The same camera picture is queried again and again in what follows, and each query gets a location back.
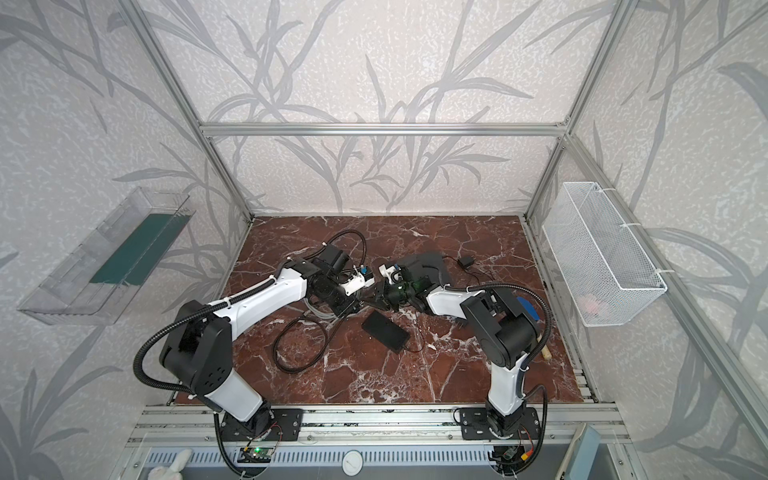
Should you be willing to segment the black ribbed network switch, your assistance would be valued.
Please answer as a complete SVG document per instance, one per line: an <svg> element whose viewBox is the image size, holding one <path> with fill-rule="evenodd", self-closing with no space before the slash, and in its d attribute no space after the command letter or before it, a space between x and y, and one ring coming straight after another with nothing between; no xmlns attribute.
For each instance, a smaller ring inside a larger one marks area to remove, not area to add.
<svg viewBox="0 0 768 480"><path fill-rule="evenodd" d="M378 311L366 317L362 329L394 353L405 350L410 339L409 332Z"/></svg>

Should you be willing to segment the small black power adapter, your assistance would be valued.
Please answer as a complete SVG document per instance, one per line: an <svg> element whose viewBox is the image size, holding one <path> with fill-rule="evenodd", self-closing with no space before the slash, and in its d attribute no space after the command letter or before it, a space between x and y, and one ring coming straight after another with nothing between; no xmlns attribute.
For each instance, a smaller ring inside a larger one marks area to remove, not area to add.
<svg viewBox="0 0 768 480"><path fill-rule="evenodd" d="M464 274L472 277L475 285L494 283L496 281L491 274L475 266L475 258L472 256L467 255L456 258L448 254L443 254L442 258L451 260Z"/></svg>

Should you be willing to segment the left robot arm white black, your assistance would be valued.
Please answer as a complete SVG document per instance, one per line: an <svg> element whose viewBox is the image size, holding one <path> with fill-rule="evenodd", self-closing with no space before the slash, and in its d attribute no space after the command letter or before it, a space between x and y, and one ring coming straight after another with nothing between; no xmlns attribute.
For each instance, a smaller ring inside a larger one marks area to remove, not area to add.
<svg viewBox="0 0 768 480"><path fill-rule="evenodd" d="M227 455L223 428L236 425L247 439L256 440L279 423L269 401L235 370L233 345L274 312L315 297L331 310L331 326L321 330L328 347L341 323L360 311L360 291L373 283L373 273L363 262L348 268L348 260L327 240L306 257L286 259L266 280L233 296L208 304L190 301L134 357L133 374L139 382L190 394L212 409L219 453L240 479L255 479L263 471L241 468Z"/></svg>

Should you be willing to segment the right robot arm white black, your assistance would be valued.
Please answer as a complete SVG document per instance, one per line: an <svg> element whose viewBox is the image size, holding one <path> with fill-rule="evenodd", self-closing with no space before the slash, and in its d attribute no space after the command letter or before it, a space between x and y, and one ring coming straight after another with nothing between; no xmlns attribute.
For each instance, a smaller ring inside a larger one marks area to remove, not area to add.
<svg viewBox="0 0 768 480"><path fill-rule="evenodd" d="M382 279L369 301L379 310L402 306L432 316L464 320L491 363L491 384L485 402L488 433L500 440L527 439L511 454L493 453L489 460L503 477L515 478L531 467L543 450L549 395L539 383L524 391L525 375L541 354L552 331L552 312L527 287L490 282L466 287L450 284L445 263L423 259L383 264Z"/></svg>

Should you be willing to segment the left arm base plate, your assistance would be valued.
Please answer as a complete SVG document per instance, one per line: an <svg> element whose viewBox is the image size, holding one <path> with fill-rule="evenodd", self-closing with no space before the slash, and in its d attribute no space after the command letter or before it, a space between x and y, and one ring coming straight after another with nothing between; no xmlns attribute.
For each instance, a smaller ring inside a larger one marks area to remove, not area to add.
<svg viewBox="0 0 768 480"><path fill-rule="evenodd" d="M300 408L265 408L262 406L248 421L241 422L226 413L219 432L224 442L296 441L304 410Z"/></svg>

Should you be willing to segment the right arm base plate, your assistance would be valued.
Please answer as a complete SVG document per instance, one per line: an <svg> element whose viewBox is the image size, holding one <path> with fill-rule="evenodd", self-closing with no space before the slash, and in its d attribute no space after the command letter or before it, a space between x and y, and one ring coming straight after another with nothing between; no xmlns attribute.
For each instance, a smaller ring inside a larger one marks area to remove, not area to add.
<svg viewBox="0 0 768 480"><path fill-rule="evenodd" d="M502 415L490 405L459 408L457 413L463 440L537 440L541 434L538 412L528 405L509 415Z"/></svg>

